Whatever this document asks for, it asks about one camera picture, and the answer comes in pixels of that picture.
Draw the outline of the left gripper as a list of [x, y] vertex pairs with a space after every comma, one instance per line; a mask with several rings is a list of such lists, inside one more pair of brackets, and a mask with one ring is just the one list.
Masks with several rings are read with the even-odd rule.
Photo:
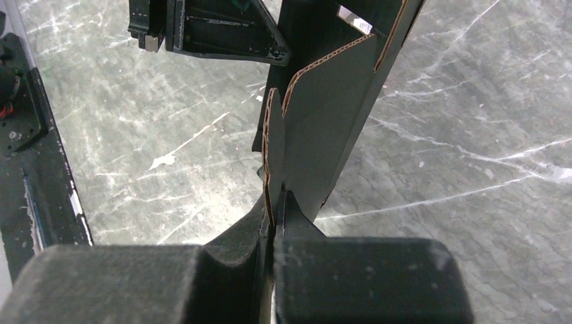
[[129, 0], [140, 49], [286, 66], [291, 50], [262, 1]]

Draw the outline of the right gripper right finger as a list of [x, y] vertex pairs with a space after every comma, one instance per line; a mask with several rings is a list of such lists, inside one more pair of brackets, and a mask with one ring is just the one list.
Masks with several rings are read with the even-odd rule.
[[278, 323], [473, 323], [450, 250], [426, 238], [325, 236], [285, 192], [275, 212]]

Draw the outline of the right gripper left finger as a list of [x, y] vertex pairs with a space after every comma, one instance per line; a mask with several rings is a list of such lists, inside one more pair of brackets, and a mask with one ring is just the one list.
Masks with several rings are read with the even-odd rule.
[[268, 323], [263, 198], [204, 245], [52, 246], [23, 268], [2, 323]]

